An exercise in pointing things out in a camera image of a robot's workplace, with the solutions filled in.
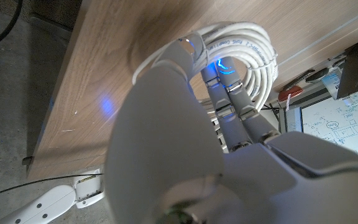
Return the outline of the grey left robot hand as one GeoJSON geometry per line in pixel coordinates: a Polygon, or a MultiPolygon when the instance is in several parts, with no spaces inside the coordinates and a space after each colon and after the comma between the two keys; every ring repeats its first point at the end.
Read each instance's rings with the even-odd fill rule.
{"type": "Polygon", "coordinates": [[[224,153],[188,80],[199,34],[172,42],[121,106],[105,165],[116,223],[358,223],[358,155],[253,112],[224,153]]]}

